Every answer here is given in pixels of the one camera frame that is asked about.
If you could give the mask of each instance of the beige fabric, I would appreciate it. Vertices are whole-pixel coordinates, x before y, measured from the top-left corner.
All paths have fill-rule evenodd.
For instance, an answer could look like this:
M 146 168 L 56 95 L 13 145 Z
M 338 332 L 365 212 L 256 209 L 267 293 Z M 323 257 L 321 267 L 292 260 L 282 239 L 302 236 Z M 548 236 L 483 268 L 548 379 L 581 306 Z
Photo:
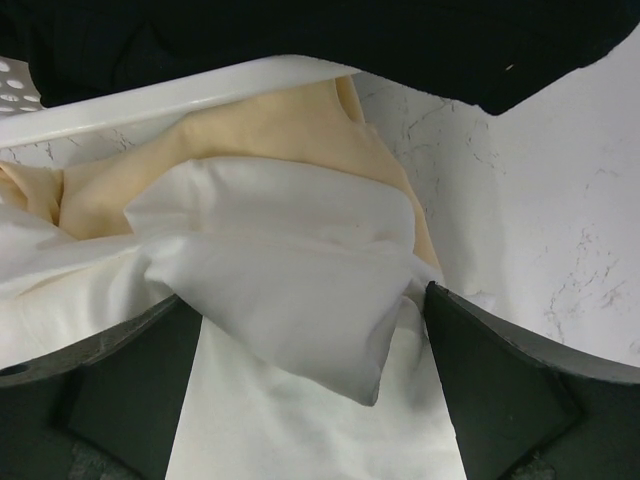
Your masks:
M 396 187 L 409 196 L 414 207 L 416 255 L 438 266 L 422 206 L 404 169 L 364 123 L 350 79 L 191 113 L 145 145 L 64 170 L 63 179 L 53 171 L 48 171 L 47 177 L 44 169 L 36 173 L 6 164 L 0 168 L 26 197 L 28 211 L 55 223 L 59 203 L 60 228 L 75 238 L 89 239 L 129 233 L 123 210 L 133 198 L 175 165 L 217 156 L 307 163 Z M 19 206 L 15 188 L 4 188 L 13 192 Z
M 0 197 L 10 205 L 57 224 L 62 172 L 0 162 Z

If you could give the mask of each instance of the white marble countertop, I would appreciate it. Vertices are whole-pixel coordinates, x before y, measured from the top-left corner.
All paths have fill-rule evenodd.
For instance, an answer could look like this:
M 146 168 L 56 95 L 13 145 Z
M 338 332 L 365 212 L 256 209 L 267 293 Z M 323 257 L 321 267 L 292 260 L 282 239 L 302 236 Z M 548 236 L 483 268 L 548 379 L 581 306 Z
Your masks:
M 505 115 L 370 75 L 365 114 L 426 207 L 447 284 L 575 348 L 640 366 L 640 30 L 607 59 Z M 173 121 L 0 150 L 61 167 Z

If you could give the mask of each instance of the black jacket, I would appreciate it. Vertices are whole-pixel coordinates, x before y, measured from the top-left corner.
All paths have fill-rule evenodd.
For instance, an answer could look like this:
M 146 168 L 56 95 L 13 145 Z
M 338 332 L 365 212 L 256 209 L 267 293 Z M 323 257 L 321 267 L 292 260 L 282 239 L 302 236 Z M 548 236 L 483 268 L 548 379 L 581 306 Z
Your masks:
M 640 0 L 0 0 L 0 55 L 46 106 L 301 54 L 499 114 L 639 21 Z

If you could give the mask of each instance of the dark green object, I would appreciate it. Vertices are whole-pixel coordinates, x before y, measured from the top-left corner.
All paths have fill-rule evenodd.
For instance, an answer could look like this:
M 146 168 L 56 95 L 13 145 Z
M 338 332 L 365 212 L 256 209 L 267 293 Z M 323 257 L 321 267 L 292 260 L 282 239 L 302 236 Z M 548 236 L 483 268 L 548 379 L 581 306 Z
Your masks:
M 165 477 L 202 315 L 181 304 L 81 373 L 68 428 L 140 473 Z
M 536 335 L 436 284 L 425 320 L 469 480 L 640 478 L 640 369 Z
M 130 322 L 5 369 L 0 479 L 164 478 L 201 319 L 172 297 Z

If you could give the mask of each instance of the white cloth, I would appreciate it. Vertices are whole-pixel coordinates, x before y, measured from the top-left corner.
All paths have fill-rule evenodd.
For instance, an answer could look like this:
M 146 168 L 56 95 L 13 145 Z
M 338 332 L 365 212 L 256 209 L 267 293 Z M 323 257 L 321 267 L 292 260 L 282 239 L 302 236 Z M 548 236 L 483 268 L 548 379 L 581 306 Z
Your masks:
M 400 190 L 216 158 L 169 170 L 126 218 L 131 235 L 76 241 L 0 205 L 0 368 L 177 293 L 211 323 L 170 478 L 464 478 L 419 312 L 439 273 Z M 380 402 L 352 402 L 376 402 L 394 331 Z

